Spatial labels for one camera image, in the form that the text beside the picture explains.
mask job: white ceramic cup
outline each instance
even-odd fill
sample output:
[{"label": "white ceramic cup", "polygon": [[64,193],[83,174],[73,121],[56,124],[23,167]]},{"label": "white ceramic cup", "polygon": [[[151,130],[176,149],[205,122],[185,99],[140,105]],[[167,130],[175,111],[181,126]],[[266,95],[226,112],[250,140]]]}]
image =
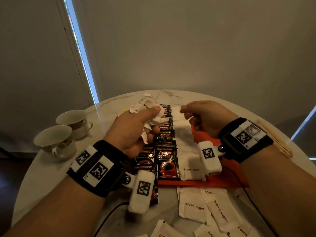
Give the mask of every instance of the white ceramic cup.
[{"label": "white ceramic cup", "polygon": [[56,125],[43,130],[34,138],[34,144],[59,159],[67,159],[77,150],[72,129],[67,125]]},{"label": "white ceramic cup", "polygon": [[83,110],[67,111],[57,117],[56,123],[70,126],[75,140],[80,140],[86,137],[88,131],[93,127],[93,123],[87,121],[87,114]]}]

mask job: marble table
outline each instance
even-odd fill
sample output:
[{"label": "marble table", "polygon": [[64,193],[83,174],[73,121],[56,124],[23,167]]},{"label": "marble table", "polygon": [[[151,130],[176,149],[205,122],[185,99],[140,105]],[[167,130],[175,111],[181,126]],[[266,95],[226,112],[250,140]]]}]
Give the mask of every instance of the marble table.
[{"label": "marble table", "polygon": [[[93,122],[94,126],[88,137],[76,142],[77,153],[75,156],[83,151],[89,144],[93,144],[97,140],[102,139],[117,114],[119,114],[121,110],[128,109],[145,93],[151,94],[159,103],[169,104],[171,106],[187,104],[195,100],[214,100],[223,104],[241,117],[250,120],[260,119],[293,150],[294,157],[291,160],[316,177],[316,166],[314,166],[300,148],[270,123],[250,111],[222,99],[200,93],[178,90],[133,92],[104,100],[87,108],[88,121]],[[30,211],[34,205],[46,196],[66,176],[66,171],[75,156],[67,162],[58,163],[53,161],[52,158],[42,150],[39,151],[22,181],[14,206],[12,225]],[[98,226],[117,204],[129,199],[128,192],[128,189],[122,188],[109,194],[102,216],[100,217],[99,223],[97,223]],[[230,197],[239,213],[254,225],[262,233],[262,236],[273,236],[255,211],[239,199],[234,198],[233,195]],[[98,236],[138,236],[146,233],[150,236],[159,219],[165,219],[167,223],[188,237],[194,236],[193,231],[200,226],[200,223],[179,217],[179,203],[175,187],[159,187],[158,205],[150,207],[149,211],[142,216],[132,215],[127,212],[126,206],[119,207],[105,223]]]}]

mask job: qr code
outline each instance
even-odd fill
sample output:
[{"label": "qr code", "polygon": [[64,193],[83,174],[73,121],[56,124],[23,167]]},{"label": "qr code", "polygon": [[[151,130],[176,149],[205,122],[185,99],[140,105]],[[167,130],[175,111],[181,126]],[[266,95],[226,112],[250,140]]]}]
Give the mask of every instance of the qr code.
[{"label": "qr code", "polygon": [[149,195],[149,189],[150,189],[150,183],[140,180],[136,193],[140,194],[140,195],[148,196]]},{"label": "qr code", "polygon": [[202,151],[203,151],[203,155],[205,159],[215,157],[215,154],[212,148],[207,148]]},{"label": "qr code", "polygon": [[253,125],[253,124],[251,124],[250,126],[245,128],[245,131],[247,131],[252,136],[255,136],[256,134],[261,132],[261,130],[258,127],[256,127],[255,125]]},{"label": "qr code", "polygon": [[109,169],[106,168],[103,164],[101,164],[100,162],[98,162],[93,168],[92,170],[90,170],[90,174],[93,175],[95,178],[97,178],[98,180],[102,179],[102,177],[106,174],[106,172]]},{"label": "qr code", "polygon": [[88,153],[88,151],[85,150],[76,158],[76,161],[79,165],[82,165],[82,163],[84,163],[89,157],[90,154]]},{"label": "qr code", "polygon": [[251,140],[251,136],[244,131],[236,135],[235,138],[238,139],[242,144],[246,144],[249,140]]}]

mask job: person's right hand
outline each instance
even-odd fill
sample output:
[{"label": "person's right hand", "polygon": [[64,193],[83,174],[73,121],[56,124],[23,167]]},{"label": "person's right hand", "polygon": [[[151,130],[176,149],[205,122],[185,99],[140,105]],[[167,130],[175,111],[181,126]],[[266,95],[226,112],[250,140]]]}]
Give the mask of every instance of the person's right hand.
[{"label": "person's right hand", "polygon": [[205,131],[213,138],[218,138],[219,132],[238,115],[211,100],[199,100],[182,105],[180,113],[190,119],[196,131]]}]

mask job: person's left hand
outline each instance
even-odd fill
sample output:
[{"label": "person's left hand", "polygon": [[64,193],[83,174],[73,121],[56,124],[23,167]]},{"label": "person's left hand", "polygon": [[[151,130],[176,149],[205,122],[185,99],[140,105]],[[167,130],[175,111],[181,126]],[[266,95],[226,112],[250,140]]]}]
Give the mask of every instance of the person's left hand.
[{"label": "person's left hand", "polygon": [[[158,115],[159,112],[159,106],[135,114],[126,111],[113,123],[103,139],[125,153],[130,159],[135,158],[144,146],[141,138],[144,123]],[[152,130],[147,134],[148,143],[151,143],[154,135],[159,133],[158,126],[151,128]]]}]

